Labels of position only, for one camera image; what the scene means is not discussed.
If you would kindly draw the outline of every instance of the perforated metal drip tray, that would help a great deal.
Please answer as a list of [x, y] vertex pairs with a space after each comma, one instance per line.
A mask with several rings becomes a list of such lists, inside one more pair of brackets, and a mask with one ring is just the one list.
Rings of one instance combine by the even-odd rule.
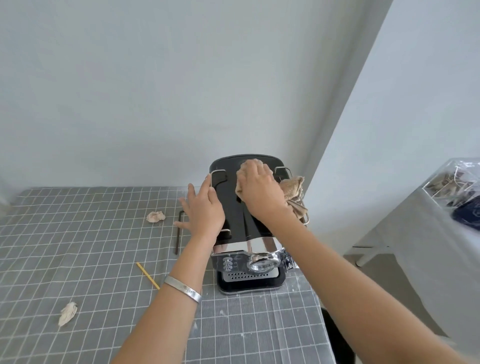
[[216, 281], [218, 288], [224, 294], [276, 290], [285, 282], [285, 268], [274, 268], [268, 273], [258, 275], [217, 271]]
[[222, 272], [222, 278], [225, 282], [240, 282], [243, 280], [276, 278], [280, 275], [278, 268], [273, 268], [270, 272], [264, 274], [251, 275], [244, 272]]

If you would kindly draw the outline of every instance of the forearm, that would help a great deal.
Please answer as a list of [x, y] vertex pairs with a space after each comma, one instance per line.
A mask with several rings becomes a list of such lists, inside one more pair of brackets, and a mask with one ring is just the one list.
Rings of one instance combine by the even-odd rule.
[[[170, 275], [200, 293], [211, 246], [193, 237]], [[113, 363], [180, 363], [196, 308], [192, 298], [163, 284]]]
[[409, 310], [319, 243], [291, 214], [278, 214], [266, 225], [293, 256], [364, 363], [462, 363]]

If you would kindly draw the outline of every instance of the person's right arm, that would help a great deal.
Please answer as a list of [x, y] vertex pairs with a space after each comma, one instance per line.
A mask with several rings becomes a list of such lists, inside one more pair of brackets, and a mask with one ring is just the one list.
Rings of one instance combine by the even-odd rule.
[[268, 167], [248, 163], [238, 179], [249, 211], [292, 255], [364, 364], [465, 363], [395, 298], [320, 243], [285, 205]]

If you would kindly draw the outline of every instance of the black glossy top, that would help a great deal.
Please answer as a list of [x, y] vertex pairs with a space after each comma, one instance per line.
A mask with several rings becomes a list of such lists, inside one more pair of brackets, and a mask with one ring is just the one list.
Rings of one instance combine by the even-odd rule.
[[[283, 166], [283, 162], [278, 158], [256, 154], [242, 154], [220, 158], [210, 166], [210, 172], [226, 170], [226, 172], [216, 172], [212, 175], [212, 185], [215, 187], [218, 199], [225, 211], [226, 219], [223, 228], [231, 230], [231, 236], [228, 233], [220, 233], [217, 237], [216, 245], [244, 242], [262, 236], [272, 236], [266, 226], [248, 212], [245, 203], [235, 194], [237, 171], [240, 169], [240, 165], [246, 160], [254, 158], [266, 163], [272, 171], [275, 170], [275, 167]], [[289, 176], [285, 169], [279, 169], [275, 173], [275, 178], [279, 182], [289, 178]]]

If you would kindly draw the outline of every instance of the yellow stick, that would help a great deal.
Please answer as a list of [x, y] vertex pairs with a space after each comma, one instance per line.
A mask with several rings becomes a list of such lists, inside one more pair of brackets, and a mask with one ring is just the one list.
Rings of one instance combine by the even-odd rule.
[[142, 267], [142, 265], [137, 262], [137, 265], [138, 267], [142, 270], [142, 272], [147, 276], [147, 278], [150, 280], [150, 282], [152, 282], [152, 284], [155, 286], [156, 289], [160, 289], [160, 287], [158, 286], [158, 284], [153, 280], [153, 278], [150, 276], [150, 274], [147, 273], [147, 271]]

